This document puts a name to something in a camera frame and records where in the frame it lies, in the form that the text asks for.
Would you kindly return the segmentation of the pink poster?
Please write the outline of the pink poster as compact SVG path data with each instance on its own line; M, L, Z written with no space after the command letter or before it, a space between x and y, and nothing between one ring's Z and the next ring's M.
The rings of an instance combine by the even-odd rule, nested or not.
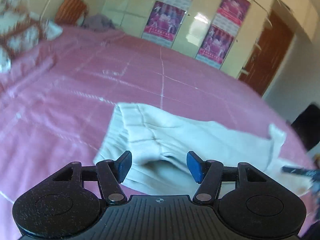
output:
M220 69L250 5L248 0L222 0L195 59Z
M156 0L142 38L171 48L193 0Z

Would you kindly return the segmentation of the white brown patterned pillow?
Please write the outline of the white brown patterned pillow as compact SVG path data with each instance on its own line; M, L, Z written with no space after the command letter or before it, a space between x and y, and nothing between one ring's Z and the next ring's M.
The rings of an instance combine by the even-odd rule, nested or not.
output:
M63 29L30 12L22 0L1 0L1 73L11 70L11 62L40 41L52 41Z

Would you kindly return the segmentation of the brown wooden door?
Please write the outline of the brown wooden door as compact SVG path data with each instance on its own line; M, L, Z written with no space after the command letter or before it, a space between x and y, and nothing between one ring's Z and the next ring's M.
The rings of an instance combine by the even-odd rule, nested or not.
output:
M264 28L239 80L262 96L277 73L294 33L273 11L269 16L271 28Z

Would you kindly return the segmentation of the pink poster right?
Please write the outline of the pink poster right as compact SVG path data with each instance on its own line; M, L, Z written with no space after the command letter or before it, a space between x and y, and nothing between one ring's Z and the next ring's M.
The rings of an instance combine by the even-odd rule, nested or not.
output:
M248 0L222 0L195 59L220 69L250 5Z

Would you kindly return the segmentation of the grey crumpled cloth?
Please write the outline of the grey crumpled cloth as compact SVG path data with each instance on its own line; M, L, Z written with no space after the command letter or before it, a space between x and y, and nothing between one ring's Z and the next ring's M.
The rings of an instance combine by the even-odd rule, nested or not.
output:
M112 20L103 14L96 14L85 18L81 27L94 32L106 32L109 29L116 28Z

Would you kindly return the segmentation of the cream glossy wardrobe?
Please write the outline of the cream glossy wardrobe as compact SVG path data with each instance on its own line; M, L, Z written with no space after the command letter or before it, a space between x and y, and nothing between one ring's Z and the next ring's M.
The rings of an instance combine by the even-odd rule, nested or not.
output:
M156 0L105 0L103 14L126 33L142 37ZM171 49L195 58L222 0L193 0ZM219 70L238 77L264 28L271 28L277 12L293 30L313 39L319 25L319 0L248 0L245 20Z

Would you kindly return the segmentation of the pink poster left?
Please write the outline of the pink poster left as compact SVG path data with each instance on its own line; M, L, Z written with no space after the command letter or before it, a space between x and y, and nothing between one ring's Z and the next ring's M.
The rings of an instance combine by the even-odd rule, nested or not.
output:
M142 38L171 48L193 0L156 0Z

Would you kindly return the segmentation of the orange striped pillow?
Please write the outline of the orange striped pillow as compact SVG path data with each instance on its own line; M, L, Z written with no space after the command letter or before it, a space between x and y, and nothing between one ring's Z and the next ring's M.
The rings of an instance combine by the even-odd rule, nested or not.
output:
M64 0L58 8L54 22L56 24L77 25L80 18L88 14L88 6L84 0Z

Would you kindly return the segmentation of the pink checked bedspread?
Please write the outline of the pink checked bedspread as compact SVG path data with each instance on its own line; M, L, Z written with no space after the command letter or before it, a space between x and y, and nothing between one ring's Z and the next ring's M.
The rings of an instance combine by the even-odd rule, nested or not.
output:
M291 127L244 83L195 59L119 31L64 27L1 75L1 239L18 239L14 201L72 161L92 165L118 102L260 137L287 133L281 157L313 168Z

